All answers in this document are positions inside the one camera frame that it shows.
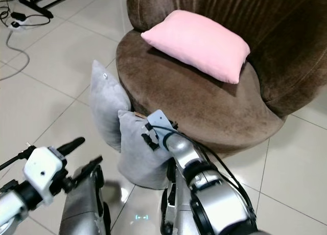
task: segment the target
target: gray pillow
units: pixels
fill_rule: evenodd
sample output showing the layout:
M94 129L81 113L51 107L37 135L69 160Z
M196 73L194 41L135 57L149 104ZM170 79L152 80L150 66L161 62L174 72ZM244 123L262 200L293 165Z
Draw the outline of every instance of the gray pillow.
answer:
M121 84L97 60L92 65L89 102L93 120L102 138L120 151L118 111L130 110L131 103Z
M133 112L118 112L122 133L122 156L118 170L132 183L151 189L165 189L168 185L167 160L172 157L168 151L158 148L153 151L141 136L147 131L146 119Z

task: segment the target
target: armchair seat cushion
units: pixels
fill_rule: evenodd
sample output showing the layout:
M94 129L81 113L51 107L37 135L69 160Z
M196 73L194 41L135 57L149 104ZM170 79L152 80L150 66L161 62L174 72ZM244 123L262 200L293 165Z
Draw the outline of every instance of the armchair seat cushion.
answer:
M116 63L135 111L148 115L161 109L181 132L219 154L263 142L286 119L266 106L248 62L238 84L223 83L156 50L132 30L118 46Z

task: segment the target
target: pink pillow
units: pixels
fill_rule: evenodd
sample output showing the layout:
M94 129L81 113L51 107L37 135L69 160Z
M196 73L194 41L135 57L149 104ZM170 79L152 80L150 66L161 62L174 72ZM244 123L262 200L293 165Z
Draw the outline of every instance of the pink pillow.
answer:
M237 84L249 45L237 34L202 15L175 10L143 32L156 49L227 83Z

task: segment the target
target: brown velvet armchair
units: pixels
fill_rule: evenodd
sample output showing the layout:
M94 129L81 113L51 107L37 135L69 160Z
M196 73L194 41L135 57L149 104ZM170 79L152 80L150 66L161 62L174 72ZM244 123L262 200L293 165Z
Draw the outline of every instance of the brown velvet armchair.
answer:
M226 156L276 133L327 82L327 0L127 0L134 30L116 52L135 111L157 109L179 130ZM173 10L204 15L250 46L237 85L149 46L140 34Z

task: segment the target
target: pillow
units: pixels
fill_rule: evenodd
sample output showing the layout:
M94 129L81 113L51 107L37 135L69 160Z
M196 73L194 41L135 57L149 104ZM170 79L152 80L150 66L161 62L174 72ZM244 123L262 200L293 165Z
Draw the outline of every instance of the pillow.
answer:
M171 153L158 148L153 151L141 136L147 129L146 119L135 116L133 112L120 110L118 112L122 133L122 156L118 170L130 182L151 189L165 189L168 186L167 160Z
M121 84L97 60L92 65L89 102L93 120L102 138L120 151L118 111L130 110L131 103Z
M156 49L227 83L237 84L250 53L237 34L213 20L175 10L141 37Z

